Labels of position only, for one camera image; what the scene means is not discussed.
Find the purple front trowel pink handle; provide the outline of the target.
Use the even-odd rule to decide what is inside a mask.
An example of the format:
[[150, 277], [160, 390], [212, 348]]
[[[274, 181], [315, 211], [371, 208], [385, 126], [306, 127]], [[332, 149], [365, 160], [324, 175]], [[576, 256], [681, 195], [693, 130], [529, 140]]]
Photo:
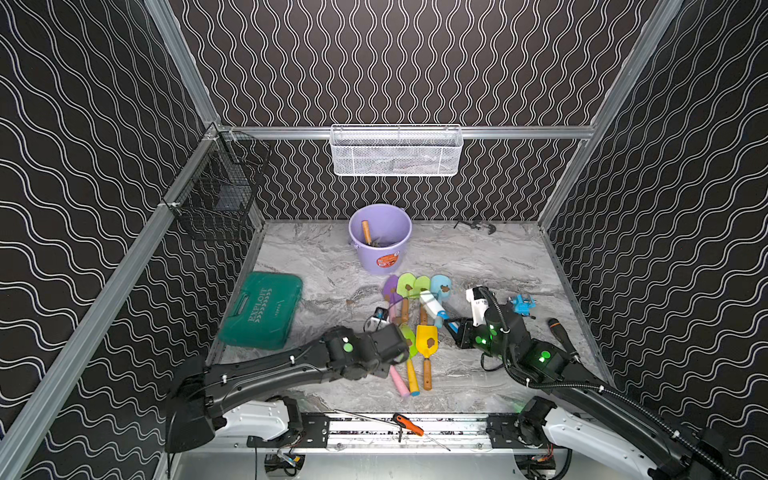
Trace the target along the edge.
[[391, 377], [394, 386], [398, 392], [398, 394], [402, 398], [409, 397], [411, 395], [410, 389], [406, 382], [403, 380], [401, 375], [398, 373], [396, 367], [394, 365], [389, 366], [389, 376]]

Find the white blue brush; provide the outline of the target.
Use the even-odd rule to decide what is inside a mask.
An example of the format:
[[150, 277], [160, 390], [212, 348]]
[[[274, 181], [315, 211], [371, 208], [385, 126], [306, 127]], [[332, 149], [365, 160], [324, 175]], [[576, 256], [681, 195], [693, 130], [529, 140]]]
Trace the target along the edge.
[[437, 328], [440, 328], [443, 322], [449, 318], [448, 313], [431, 291], [423, 290], [420, 293], [420, 302], [428, 317], [434, 321]]

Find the narrow lime trowel wooden handle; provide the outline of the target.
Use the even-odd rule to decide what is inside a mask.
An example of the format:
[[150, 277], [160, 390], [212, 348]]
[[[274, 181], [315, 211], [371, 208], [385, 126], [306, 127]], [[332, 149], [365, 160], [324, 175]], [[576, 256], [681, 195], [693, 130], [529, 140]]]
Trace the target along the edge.
[[378, 238], [378, 239], [373, 239], [369, 243], [369, 245], [373, 248], [385, 248], [391, 245], [391, 242], [383, 238]]

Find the lime front trowel wooden handle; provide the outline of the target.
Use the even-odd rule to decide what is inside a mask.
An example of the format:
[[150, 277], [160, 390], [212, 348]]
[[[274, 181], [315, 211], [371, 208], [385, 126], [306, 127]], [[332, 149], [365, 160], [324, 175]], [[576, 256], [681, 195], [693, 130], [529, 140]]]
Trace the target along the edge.
[[365, 244], [368, 245], [368, 246], [372, 246], [373, 245], [373, 239], [372, 239], [372, 235], [371, 235], [369, 221], [368, 220], [363, 220], [361, 222], [361, 226], [362, 226], [362, 233], [363, 233], [363, 236], [364, 236]]

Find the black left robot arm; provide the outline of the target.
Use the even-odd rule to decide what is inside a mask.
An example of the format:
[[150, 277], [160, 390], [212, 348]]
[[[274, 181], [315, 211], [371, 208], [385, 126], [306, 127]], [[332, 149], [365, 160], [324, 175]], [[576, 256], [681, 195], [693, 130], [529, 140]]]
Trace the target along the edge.
[[203, 356], [189, 358], [175, 371], [166, 397], [165, 451], [209, 443], [224, 427], [224, 415], [249, 401], [302, 385], [385, 378], [408, 353], [395, 325], [366, 333], [336, 326], [303, 346], [241, 363], [208, 366]]

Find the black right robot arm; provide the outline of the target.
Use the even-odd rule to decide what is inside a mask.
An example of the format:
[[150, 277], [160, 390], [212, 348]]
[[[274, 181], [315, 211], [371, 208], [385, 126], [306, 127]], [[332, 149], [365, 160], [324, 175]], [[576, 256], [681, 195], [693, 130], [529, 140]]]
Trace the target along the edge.
[[476, 324], [443, 318], [458, 347], [500, 360], [516, 383], [536, 391], [507, 424], [490, 424], [494, 440], [579, 453], [633, 479], [733, 479], [715, 431], [675, 426], [594, 375], [566, 331], [549, 320], [556, 343], [531, 336], [522, 316], [494, 304]]

